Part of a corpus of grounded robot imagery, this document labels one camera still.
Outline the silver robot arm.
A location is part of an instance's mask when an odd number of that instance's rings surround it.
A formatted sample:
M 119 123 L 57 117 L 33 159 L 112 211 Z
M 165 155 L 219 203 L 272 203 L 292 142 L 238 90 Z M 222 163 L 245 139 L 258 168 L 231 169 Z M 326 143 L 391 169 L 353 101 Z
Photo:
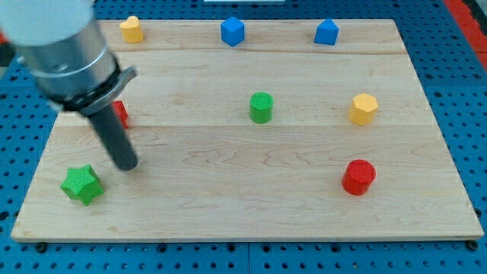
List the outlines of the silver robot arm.
M 62 110 L 113 114 L 113 100 L 137 75 L 120 68 L 90 1 L 1 0 L 1 29 L 45 98 Z

